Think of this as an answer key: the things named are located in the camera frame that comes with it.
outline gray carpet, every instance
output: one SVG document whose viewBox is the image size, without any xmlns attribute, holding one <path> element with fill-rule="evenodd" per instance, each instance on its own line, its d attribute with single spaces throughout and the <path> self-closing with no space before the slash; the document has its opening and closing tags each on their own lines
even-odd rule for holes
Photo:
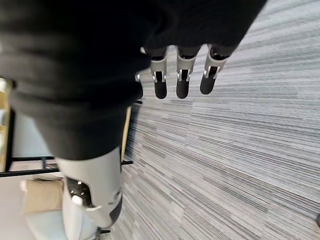
<svg viewBox="0 0 320 240">
<path fill-rule="evenodd" d="M 319 240 L 320 1 L 270 0 L 216 81 L 188 98 L 142 73 L 121 216 L 105 240 Z"/>
</svg>

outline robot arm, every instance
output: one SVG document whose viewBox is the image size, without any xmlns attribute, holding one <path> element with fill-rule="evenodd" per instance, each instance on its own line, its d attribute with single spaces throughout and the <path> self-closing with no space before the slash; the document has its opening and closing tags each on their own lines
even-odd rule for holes
<svg viewBox="0 0 320 240">
<path fill-rule="evenodd" d="M 143 93 L 138 72 L 150 66 L 155 95 L 165 98 L 167 47 L 177 46 L 183 99 L 197 53 L 209 44 L 200 86 L 209 94 L 264 4 L 0 0 L 0 77 L 16 83 L 10 104 L 34 119 L 72 201 L 99 227 L 121 210 L 120 145 L 127 107 Z"/>
</svg>

